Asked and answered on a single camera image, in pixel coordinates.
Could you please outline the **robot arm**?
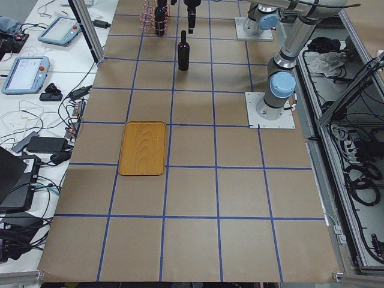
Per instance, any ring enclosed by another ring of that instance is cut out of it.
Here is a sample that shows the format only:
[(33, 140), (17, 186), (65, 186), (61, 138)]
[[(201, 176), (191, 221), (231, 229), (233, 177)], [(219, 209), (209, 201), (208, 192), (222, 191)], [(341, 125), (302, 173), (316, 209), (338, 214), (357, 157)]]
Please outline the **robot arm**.
[(269, 88), (263, 98), (256, 104), (257, 114), (268, 121), (281, 117), (284, 105), (296, 88), (296, 80), (292, 69), (296, 59), (307, 43), (316, 26), (322, 19), (337, 14), (347, 8), (346, 1), (251, 1), (248, 19), (259, 29), (265, 24), (267, 16), (278, 20), (274, 11), (282, 8), (298, 13), (293, 24), (292, 33), (286, 38), (280, 51), (271, 58), (268, 64)]
[(277, 7), (251, 3), (243, 30), (248, 35), (260, 35), (271, 30), (278, 22)]

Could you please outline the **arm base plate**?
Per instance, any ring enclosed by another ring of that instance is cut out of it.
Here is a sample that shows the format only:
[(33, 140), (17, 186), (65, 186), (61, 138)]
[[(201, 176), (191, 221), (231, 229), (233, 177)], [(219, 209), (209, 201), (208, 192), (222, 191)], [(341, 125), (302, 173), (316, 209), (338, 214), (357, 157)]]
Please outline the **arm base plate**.
[(295, 129), (289, 100), (281, 108), (271, 108), (264, 102), (264, 92), (245, 92), (248, 126), (261, 129)]
[(253, 21), (247, 17), (235, 18), (236, 36), (242, 41), (272, 41), (272, 28), (270, 23), (263, 19)]

